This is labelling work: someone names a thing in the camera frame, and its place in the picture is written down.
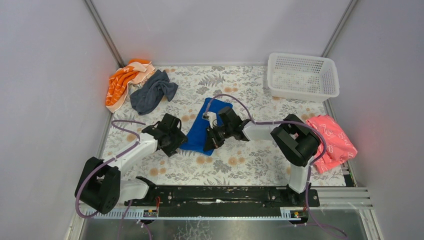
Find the black metal base plate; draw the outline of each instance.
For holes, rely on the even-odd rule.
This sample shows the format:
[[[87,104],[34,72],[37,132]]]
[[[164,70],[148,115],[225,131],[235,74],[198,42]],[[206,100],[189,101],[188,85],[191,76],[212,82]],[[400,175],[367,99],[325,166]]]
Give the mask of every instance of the black metal base plate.
[[[132,206],[155,207],[156,197],[160,197],[159,217],[280,217],[280,207],[305,206],[303,200],[293,203],[289,192],[285,186],[152,184],[146,197],[134,199]],[[316,190],[310,189],[308,198],[310,207],[320,206]]]

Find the metal bar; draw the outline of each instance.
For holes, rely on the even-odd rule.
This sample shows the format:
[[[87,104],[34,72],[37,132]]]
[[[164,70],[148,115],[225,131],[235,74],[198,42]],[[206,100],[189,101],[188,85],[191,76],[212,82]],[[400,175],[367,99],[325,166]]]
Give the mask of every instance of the metal bar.
[[[367,238],[369,240],[382,240],[383,236],[379,231],[380,226],[374,219],[374,210],[359,210],[358,213],[361,216]]]
[[[373,203],[371,202],[371,200],[369,198],[356,198],[356,197],[320,197],[319,198],[319,203],[322,205],[330,203],[330,204],[336,204],[336,205],[340,205],[340,204],[350,204],[350,203],[359,203],[361,205],[368,205],[368,206],[372,206]]]
[[[321,198],[333,198],[334,194],[331,192],[318,191],[319,199]],[[339,198],[369,198],[370,194],[367,191],[351,191],[351,192],[338,192],[337,197]]]
[[[359,2],[359,0],[350,0],[349,4],[347,5],[346,9],[344,10],[343,15],[340,18],[340,21],[338,22],[337,26],[335,27],[334,32],[332,33],[330,39],[328,40],[328,43],[325,46],[324,51],[321,54],[321,57],[327,58],[329,56],[330,51],[332,50],[333,46],[335,45],[337,38],[340,35],[340,32],[342,31],[342,29],[346,25],[347,20],[349,19],[351,13],[355,9],[355,6],[357,5],[358,2]],[[324,105],[325,112],[328,115],[330,115],[337,122],[336,113],[334,111],[331,100],[330,99],[325,100],[323,102],[323,105]],[[352,176],[353,183],[355,184],[355,186],[357,186],[358,182],[355,178],[355,174],[354,174],[352,165],[351,165],[351,163],[348,163],[347,165],[349,167],[349,171],[350,171],[350,174]]]
[[[371,216],[372,216],[372,221],[377,229],[377,233],[378,233],[378,239],[379,240],[384,240],[383,238],[383,233],[382,233],[382,229],[380,228],[380,225],[377,221],[377,216],[376,216],[376,211],[374,210],[374,208],[371,210]]]
[[[148,183],[148,179],[139,179]],[[163,208],[159,217],[195,217],[198,212],[202,212],[204,217],[268,216],[275,214],[277,207],[303,207],[305,195],[301,194],[294,200],[292,194],[286,187],[277,189],[274,186],[152,185],[146,197],[134,199],[132,206],[155,206],[155,197],[160,197],[164,200],[160,206],[167,208]],[[198,204],[216,203],[217,200],[225,204]],[[317,190],[309,191],[308,202],[311,207],[320,205]],[[262,206],[272,211],[264,211]]]
[[[109,130],[111,129],[111,120],[114,114],[109,112],[106,119],[106,125],[104,126],[103,134],[101,135],[100,146],[97,151],[97,158],[102,159],[103,151],[105,150],[106,140],[108,139]]]
[[[144,207],[144,208],[131,208],[128,210],[125,219],[135,219],[135,220],[243,220],[243,221],[255,221],[255,220],[265,220],[265,221],[276,221],[276,220],[285,220],[285,221],[300,221],[300,218],[292,218],[290,217],[290,210],[280,209],[281,216],[218,216],[218,217],[210,217],[210,216],[173,216],[173,217],[146,217],[143,216],[144,210],[155,210],[152,207]],[[121,219],[122,215],[125,212],[125,208],[114,208],[112,211],[107,214],[97,214],[94,216],[94,219]],[[96,210],[89,208],[87,210],[87,214],[93,214]]]
[[[354,10],[356,4],[359,2],[359,0],[350,0],[349,4],[347,5],[346,9],[344,10],[343,15],[340,18],[340,21],[338,22],[337,26],[335,27],[334,32],[332,33],[330,40],[328,41],[327,45],[324,48],[324,51],[321,54],[321,57],[327,58],[329,55],[330,50],[334,46],[334,42],[337,40],[340,32],[342,31],[343,27],[346,24],[346,21],[348,20],[349,16],[351,15],[352,11]]]
[[[266,67],[267,63],[155,63],[154,66],[156,68],[161,67]]]
[[[366,187],[339,187],[339,186],[312,186],[312,189],[318,191],[318,193],[324,191],[340,191],[340,192],[368,192]]]
[[[85,6],[88,9],[88,12],[93,18],[94,23],[96,24],[98,30],[100,31],[100,34],[103,36],[104,41],[106,42],[107,46],[109,47],[110,52],[113,55],[113,58],[115,58],[116,63],[119,65],[120,68],[125,67],[124,60],[122,59],[117,47],[114,44],[114,41],[111,38],[111,35],[109,34],[108,30],[105,27],[105,24],[103,23],[102,19],[100,18],[99,13],[97,12],[96,7],[94,6],[94,3],[92,0],[83,0],[85,3]]]
[[[86,214],[86,209],[81,209],[81,212]],[[84,218],[79,217],[76,213],[70,222],[69,229],[64,236],[64,240],[79,240],[81,232],[83,230]]]

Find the floral mat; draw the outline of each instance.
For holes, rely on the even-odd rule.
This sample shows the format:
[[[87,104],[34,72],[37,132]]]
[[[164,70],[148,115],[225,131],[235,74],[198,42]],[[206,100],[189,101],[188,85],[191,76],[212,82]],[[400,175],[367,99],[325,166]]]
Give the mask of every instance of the floral mat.
[[[323,104],[319,102],[272,97],[267,87],[265,66],[170,66],[158,69],[166,71],[171,82],[179,85],[174,99],[171,102],[163,99],[153,112],[140,116],[131,108],[127,97],[112,119],[136,120],[151,125],[169,113],[181,119],[182,131],[187,134],[205,98],[221,93],[241,100],[258,121],[282,120],[288,114],[306,120],[325,114]],[[131,86],[130,93],[138,88],[140,86]],[[248,118],[237,102],[225,97],[221,100],[232,103],[242,119]],[[130,123],[120,126],[138,133],[143,129],[143,126]],[[135,138],[133,134],[112,127],[102,157],[111,158]],[[290,163],[273,141],[245,142],[229,138],[212,156],[178,149],[177,154],[167,157],[159,150],[140,160],[123,179],[143,176],[159,185],[285,186],[290,172]],[[346,185],[340,167],[324,174],[313,169],[311,182],[314,186]]]

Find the white wall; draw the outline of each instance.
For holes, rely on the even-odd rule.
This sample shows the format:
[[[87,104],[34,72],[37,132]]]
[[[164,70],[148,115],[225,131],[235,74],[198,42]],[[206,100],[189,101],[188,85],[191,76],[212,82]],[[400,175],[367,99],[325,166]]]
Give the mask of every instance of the white wall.
[[[386,240],[422,239],[424,1],[362,0],[340,35],[338,122]]]
[[[63,239],[115,69],[82,0],[1,1],[1,239]]]
[[[320,56],[349,0],[94,0],[124,61],[265,64]]]

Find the red wire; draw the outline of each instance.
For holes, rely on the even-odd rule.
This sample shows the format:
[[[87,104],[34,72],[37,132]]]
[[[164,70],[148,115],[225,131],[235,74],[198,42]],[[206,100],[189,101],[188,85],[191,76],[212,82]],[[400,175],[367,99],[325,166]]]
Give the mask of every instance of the red wire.
[[[157,196],[156,197],[156,216],[158,216],[159,204],[161,204],[161,197],[160,196]]]

